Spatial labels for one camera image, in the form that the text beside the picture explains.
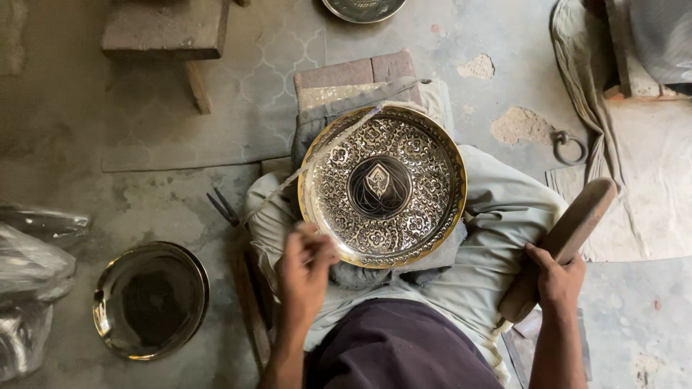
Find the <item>right hand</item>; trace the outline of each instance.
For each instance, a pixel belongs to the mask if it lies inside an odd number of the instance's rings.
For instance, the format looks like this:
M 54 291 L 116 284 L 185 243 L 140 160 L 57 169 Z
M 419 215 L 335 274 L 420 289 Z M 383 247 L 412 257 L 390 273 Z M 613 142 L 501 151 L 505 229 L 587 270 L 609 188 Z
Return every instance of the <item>right hand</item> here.
M 303 224 L 289 234 L 277 263 L 283 326 L 307 332 L 327 292 L 329 267 L 339 262 L 328 235 L 318 235 L 314 224 Z
M 529 257 L 540 267 L 538 291 L 540 306 L 544 311 L 564 315 L 576 315 L 576 303 L 586 274 L 586 264 L 578 253 L 572 261 L 561 266 L 542 248 L 526 243 Z

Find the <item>stone floor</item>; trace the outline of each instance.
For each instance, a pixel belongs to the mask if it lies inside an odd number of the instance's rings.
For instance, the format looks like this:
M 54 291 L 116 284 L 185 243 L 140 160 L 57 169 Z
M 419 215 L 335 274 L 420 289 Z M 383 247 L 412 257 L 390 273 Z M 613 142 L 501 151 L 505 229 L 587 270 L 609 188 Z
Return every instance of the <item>stone floor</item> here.
M 112 81 L 111 65 L 98 48 L 106 5 L 27 4 L 24 72 L 0 79 L 0 199 L 85 212 L 93 216 L 93 230 L 78 258 L 77 284 L 56 304 L 44 365 L 4 387 L 252 388 L 257 369 L 226 261 L 226 253 L 246 236 L 216 213 L 205 193 L 217 186 L 240 209 L 259 164 L 102 173 L 105 92 Z M 560 166 L 550 146 L 505 145 L 489 130 L 492 120 L 516 105 L 585 135 L 549 42 L 552 5 L 552 0 L 409 1 L 373 26 L 319 15 L 325 18 L 328 64 L 408 47 L 419 76 L 448 83 L 465 143 L 543 181 L 545 170 Z M 456 67 L 480 53 L 492 58 L 493 79 L 461 78 Z M 180 243 L 199 256 L 210 276 L 210 308 L 201 329 L 178 352 L 151 363 L 126 361 L 98 338 L 93 288 L 109 260 L 153 239 Z M 685 328 L 692 320 L 692 289 L 685 281 L 692 276 L 691 263 L 680 258 L 588 265 L 581 306 L 591 388 L 688 387 L 692 341 Z

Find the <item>rope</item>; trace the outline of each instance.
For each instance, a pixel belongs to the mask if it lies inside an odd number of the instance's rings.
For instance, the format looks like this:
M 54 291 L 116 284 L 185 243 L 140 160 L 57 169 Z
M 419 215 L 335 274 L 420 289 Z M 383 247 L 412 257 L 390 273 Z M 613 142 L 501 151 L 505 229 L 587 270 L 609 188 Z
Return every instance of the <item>rope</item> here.
M 418 104 L 412 103 L 412 102 L 395 102 L 395 101 L 387 101 L 387 102 L 382 102 L 380 105 L 377 107 L 373 108 L 370 112 L 368 112 L 365 116 L 363 116 L 356 124 L 352 125 L 351 127 L 348 127 L 345 129 L 341 134 L 339 134 L 337 137 L 335 137 L 331 142 L 327 143 L 327 145 L 322 148 L 321 150 L 317 151 L 315 154 L 313 154 L 312 159 L 310 162 L 305 163 L 303 166 L 300 167 L 300 169 L 296 170 L 295 173 L 291 174 L 289 178 L 286 179 L 281 185 L 279 185 L 276 190 L 274 190 L 269 196 L 267 196 L 262 202 L 260 202 L 256 207 L 254 207 L 248 214 L 243 218 L 243 225 L 250 220 L 251 217 L 255 216 L 257 212 L 259 212 L 262 207 L 264 207 L 268 202 L 270 202 L 276 195 L 279 193 L 283 192 L 284 189 L 286 189 L 287 186 L 291 185 L 293 180 L 297 179 L 298 176 L 306 172 L 308 169 L 314 168 L 315 164 L 317 161 L 321 160 L 323 157 L 325 157 L 331 149 L 335 148 L 335 146 L 340 145 L 343 141 L 346 140 L 350 135 L 352 135 L 354 132 L 358 131 L 368 120 L 372 119 L 373 116 L 377 115 L 378 112 L 380 112 L 384 107 L 387 106 L 395 106 L 395 107 L 404 107 L 404 108 L 409 108 L 413 109 L 418 112 L 426 112 L 426 109 L 421 107 Z

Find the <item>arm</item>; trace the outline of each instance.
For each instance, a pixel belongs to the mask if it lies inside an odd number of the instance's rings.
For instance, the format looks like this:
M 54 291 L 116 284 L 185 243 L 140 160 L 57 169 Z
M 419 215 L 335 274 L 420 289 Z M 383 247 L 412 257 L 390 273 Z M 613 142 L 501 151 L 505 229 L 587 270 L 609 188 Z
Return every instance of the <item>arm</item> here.
M 299 226 L 286 238 L 277 263 L 282 312 L 259 389 L 302 387 L 305 336 L 325 299 L 329 266 L 339 261 L 329 237 L 316 231 L 314 225 Z
M 540 266 L 538 290 L 543 308 L 529 389 L 586 389 L 576 320 L 586 264 L 577 254 L 569 264 L 560 266 L 546 250 L 530 243 L 526 251 Z

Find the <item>metal plate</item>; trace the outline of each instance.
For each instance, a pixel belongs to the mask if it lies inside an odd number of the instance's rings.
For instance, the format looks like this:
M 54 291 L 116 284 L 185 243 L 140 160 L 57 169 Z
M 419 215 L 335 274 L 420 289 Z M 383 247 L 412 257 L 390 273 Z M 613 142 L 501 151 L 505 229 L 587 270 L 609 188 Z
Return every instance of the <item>metal plate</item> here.
M 152 242 L 111 261 L 98 280 L 93 319 L 114 352 L 150 360 L 185 344 L 209 302 L 209 280 L 199 260 L 168 242 Z
M 331 13 L 354 23 L 374 23 L 392 16 L 406 0 L 322 0 Z
M 373 107 L 336 119 L 303 160 Z M 389 268 L 421 259 L 459 221 L 466 201 L 466 171 L 454 142 L 427 116 L 385 107 L 298 177 L 306 221 L 331 235 L 341 259 Z

